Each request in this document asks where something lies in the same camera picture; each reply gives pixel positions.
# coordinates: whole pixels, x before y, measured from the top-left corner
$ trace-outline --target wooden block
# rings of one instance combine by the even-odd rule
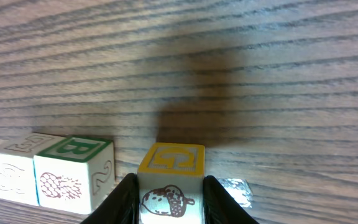
[[[41,206],[91,213],[114,186],[113,143],[71,137],[34,157]]]
[[[155,143],[137,171],[143,223],[201,223],[205,147]]]
[[[30,133],[0,145],[0,198],[38,205],[33,156],[63,139]]]

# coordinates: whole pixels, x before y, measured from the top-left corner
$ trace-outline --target green block top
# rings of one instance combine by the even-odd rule
[[[87,162],[106,148],[111,141],[69,137],[39,152],[37,155],[73,162]]]

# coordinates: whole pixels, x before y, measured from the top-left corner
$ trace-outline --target block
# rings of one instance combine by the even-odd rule
[[[137,171],[143,223],[203,221],[205,147],[155,143]]]
[[[34,156],[40,205],[87,215],[114,186],[113,143],[70,137]]]
[[[0,145],[0,198],[38,205],[33,156],[63,139],[30,133]]]

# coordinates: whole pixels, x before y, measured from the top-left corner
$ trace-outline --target wood grain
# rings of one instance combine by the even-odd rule
[[[204,144],[261,223],[358,223],[358,0],[0,0],[0,143]],[[0,223],[84,216],[0,200]]]

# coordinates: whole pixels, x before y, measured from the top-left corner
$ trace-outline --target toy block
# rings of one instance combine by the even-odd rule
[[[0,198],[38,205],[33,156],[63,139],[30,133],[0,145]]]
[[[137,171],[143,223],[203,221],[205,147],[155,143]]]
[[[91,213],[114,186],[113,143],[71,137],[34,156],[40,205]]]

